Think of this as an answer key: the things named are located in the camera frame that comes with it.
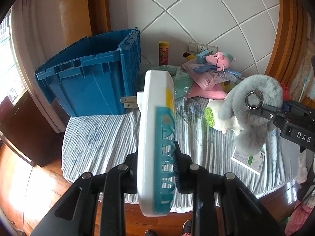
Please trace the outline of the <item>grey fluffy bunny keychain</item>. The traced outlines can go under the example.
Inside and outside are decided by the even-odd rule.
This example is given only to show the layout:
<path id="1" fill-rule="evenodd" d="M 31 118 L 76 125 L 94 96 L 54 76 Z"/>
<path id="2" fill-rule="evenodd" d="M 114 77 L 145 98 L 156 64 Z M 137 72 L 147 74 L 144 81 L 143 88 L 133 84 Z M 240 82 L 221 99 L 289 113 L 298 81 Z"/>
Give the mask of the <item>grey fluffy bunny keychain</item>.
<path id="1" fill-rule="evenodd" d="M 234 87 L 224 99 L 218 118 L 236 118 L 242 127 L 236 137 L 236 150 L 246 156 L 255 156 L 266 142 L 268 132 L 274 129 L 267 118 L 253 113 L 264 105 L 277 109 L 283 106 L 283 89 L 279 82 L 267 75 L 252 75 Z"/>

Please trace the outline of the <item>white green book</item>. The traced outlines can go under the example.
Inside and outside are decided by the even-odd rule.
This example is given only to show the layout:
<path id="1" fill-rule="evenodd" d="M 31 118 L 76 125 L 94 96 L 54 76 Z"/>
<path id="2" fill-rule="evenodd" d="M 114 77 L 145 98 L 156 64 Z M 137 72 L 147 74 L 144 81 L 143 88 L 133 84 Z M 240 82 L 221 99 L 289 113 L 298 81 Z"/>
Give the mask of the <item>white green book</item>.
<path id="1" fill-rule="evenodd" d="M 255 156 L 246 156 L 235 149 L 232 153 L 231 160 L 256 175 L 261 175 L 265 160 L 265 153 L 260 151 Z"/>

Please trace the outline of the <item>white plush green mane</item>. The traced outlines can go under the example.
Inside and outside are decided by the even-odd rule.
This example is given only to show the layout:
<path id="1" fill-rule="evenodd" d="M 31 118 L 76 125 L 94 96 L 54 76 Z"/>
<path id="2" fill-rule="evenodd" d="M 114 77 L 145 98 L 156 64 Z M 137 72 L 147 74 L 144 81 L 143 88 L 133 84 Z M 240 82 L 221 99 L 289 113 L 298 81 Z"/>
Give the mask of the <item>white plush green mane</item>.
<path id="1" fill-rule="evenodd" d="M 218 118 L 218 112 L 221 109 L 223 100 L 209 99 L 209 102 L 205 108 L 205 119 L 209 127 L 226 134 L 228 130 L 233 131 L 238 136 L 244 129 L 238 123 L 235 116 L 228 120 L 221 120 Z"/>

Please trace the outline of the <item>white teal plug-in device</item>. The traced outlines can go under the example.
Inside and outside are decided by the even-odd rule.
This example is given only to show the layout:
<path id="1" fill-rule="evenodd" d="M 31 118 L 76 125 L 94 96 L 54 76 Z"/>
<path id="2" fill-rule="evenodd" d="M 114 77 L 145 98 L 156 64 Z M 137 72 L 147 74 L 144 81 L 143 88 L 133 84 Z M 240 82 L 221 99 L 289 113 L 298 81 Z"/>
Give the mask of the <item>white teal plug-in device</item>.
<path id="1" fill-rule="evenodd" d="M 136 96 L 124 96 L 125 108 L 137 107 L 140 124 L 137 149 L 137 195 L 146 217 L 170 213 L 175 184 L 172 169 L 175 159 L 174 84 L 167 71 L 149 70 L 144 89 Z"/>

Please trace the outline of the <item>red plastic bag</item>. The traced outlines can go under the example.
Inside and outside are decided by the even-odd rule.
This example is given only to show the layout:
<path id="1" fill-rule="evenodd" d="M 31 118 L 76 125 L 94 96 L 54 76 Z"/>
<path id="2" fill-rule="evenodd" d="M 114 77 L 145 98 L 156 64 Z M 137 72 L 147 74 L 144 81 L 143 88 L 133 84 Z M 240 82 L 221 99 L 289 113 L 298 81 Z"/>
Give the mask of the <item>red plastic bag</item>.
<path id="1" fill-rule="evenodd" d="M 280 86 L 283 89 L 283 100 L 289 101 L 290 100 L 289 88 L 284 83 L 280 83 Z"/>

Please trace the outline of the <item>large pink plush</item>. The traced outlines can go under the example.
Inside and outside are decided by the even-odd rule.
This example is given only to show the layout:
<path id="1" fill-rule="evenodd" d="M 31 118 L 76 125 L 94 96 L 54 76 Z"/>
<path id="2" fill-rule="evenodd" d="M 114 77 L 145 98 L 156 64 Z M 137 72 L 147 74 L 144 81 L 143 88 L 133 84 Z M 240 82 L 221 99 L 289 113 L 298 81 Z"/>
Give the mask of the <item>large pink plush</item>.
<path id="1" fill-rule="evenodd" d="M 215 84 L 211 90 L 202 89 L 197 83 L 193 83 L 187 98 L 201 97 L 214 100 L 224 100 L 227 96 L 220 84 Z"/>

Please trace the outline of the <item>striped bed sheet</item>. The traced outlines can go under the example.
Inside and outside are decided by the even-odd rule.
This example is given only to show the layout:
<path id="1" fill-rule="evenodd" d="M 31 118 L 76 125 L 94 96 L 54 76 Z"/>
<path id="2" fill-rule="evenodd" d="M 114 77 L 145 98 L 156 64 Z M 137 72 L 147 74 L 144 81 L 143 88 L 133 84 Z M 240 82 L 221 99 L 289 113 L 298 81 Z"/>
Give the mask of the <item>striped bed sheet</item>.
<path id="1" fill-rule="evenodd" d="M 176 141 L 182 153 L 189 155 L 210 173 L 234 173 L 257 197 L 284 186 L 297 175 L 299 147 L 284 140 L 279 130 L 268 134 L 260 175 L 242 167 L 231 157 L 235 134 L 222 134 L 208 127 L 204 110 L 208 100 L 192 98 L 176 101 Z M 61 164 L 64 178 L 75 182 L 84 172 L 103 174 L 124 162 L 138 148 L 140 112 L 123 115 L 70 118 L 62 145 Z"/>

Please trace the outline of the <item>pink pig plush teal hat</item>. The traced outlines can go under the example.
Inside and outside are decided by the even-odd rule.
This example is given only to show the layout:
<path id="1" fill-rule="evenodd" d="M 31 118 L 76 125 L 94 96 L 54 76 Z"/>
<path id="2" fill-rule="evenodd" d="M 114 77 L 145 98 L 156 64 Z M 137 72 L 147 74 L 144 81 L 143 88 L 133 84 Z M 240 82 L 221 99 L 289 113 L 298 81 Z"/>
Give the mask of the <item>pink pig plush teal hat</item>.
<path id="1" fill-rule="evenodd" d="M 217 52 L 213 55 L 206 56 L 205 60 L 208 64 L 216 66 L 217 71 L 224 71 L 230 67 L 232 62 L 236 61 L 236 58 L 226 52 Z"/>

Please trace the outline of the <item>teal small box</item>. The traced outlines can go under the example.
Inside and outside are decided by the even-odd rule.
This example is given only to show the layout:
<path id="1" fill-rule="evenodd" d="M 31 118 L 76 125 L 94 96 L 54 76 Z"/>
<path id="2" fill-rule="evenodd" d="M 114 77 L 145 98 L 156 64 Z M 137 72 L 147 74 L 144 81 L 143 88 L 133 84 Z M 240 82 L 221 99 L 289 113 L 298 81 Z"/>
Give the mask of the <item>teal small box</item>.
<path id="1" fill-rule="evenodd" d="M 209 51 L 209 50 L 205 50 L 205 51 L 202 51 L 200 53 L 198 53 L 196 55 L 196 61 L 197 63 L 199 64 L 205 64 L 207 61 L 206 61 L 206 57 L 209 56 L 209 55 L 212 55 L 212 51 Z"/>

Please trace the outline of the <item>teal cushion in plastic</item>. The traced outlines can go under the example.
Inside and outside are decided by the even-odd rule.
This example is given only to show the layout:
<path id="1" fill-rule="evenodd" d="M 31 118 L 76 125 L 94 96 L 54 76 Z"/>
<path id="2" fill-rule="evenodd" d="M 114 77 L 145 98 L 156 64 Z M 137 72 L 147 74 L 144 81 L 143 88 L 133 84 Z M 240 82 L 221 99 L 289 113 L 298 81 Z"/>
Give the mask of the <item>teal cushion in plastic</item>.
<path id="1" fill-rule="evenodd" d="M 176 65 L 143 65 L 139 72 L 137 93 L 143 92 L 149 97 L 156 95 L 165 99 L 166 92 L 174 100 L 186 100 L 193 85 L 188 72 Z"/>

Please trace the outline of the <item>yellow black toy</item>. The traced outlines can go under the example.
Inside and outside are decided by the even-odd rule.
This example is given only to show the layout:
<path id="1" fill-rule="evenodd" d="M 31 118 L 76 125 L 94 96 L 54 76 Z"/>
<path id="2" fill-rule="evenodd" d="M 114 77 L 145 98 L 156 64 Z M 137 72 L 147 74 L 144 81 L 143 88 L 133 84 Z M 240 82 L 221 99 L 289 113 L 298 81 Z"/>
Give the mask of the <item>yellow black toy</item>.
<path id="1" fill-rule="evenodd" d="M 183 57 L 188 61 L 196 59 L 196 57 L 193 54 L 190 54 L 189 52 L 183 53 Z"/>

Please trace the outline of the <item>dark wooden nightstand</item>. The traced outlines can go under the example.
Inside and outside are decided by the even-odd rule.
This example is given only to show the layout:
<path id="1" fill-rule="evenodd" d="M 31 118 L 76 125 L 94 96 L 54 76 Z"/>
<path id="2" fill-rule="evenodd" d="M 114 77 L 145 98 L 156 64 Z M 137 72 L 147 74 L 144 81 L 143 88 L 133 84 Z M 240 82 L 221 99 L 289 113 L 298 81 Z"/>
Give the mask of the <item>dark wooden nightstand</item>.
<path id="1" fill-rule="evenodd" d="M 8 97 L 1 102 L 1 132 L 36 165 L 61 159 L 64 133 L 55 132 L 27 91 L 16 104 Z"/>

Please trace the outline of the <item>blue plastic storage crate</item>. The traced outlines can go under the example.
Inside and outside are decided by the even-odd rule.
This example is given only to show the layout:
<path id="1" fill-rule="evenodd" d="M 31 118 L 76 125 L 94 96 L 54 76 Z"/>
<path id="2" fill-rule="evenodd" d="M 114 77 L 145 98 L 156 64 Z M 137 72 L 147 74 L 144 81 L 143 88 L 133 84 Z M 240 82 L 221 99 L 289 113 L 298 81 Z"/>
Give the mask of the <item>blue plastic storage crate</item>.
<path id="1" fill-rule="evenodd" d="M 84 37 L 36 69 L 35 79 L 49 103 L 71 117 L 119 115 L 121 98 L 134 96 L 141 61 L 140 30 Z"/>

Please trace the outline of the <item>red yellow chips can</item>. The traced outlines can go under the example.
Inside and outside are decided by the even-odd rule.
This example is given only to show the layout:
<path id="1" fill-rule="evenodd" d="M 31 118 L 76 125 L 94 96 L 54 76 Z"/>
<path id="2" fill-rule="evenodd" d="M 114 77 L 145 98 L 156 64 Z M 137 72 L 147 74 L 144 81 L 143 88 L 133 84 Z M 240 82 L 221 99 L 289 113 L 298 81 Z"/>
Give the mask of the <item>red yellow chips can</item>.
<path id="1" fill-rule="evenodd" d="M 169 62 L 169 42 L 159 41 L 158 43 L 158 62 L 159 65 L 168 65 Z"/>

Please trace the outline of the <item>white wall sockets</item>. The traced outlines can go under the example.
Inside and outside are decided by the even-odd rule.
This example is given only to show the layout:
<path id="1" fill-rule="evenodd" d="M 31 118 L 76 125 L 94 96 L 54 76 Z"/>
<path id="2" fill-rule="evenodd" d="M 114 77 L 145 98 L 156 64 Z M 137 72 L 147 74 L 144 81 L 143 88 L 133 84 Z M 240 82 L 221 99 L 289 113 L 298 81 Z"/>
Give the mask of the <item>white wall sockets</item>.
<path id="1" fill-rule="evenodd" d="M 205 44 L 199 44 L 199 43 L 188 43 L 188 51 L 193 53 L 200 53 L 203 51 L 210 51 L 212 54 L 218 52 L 218 47 L 211 46 L 211 45 L 205 45 Z"/>

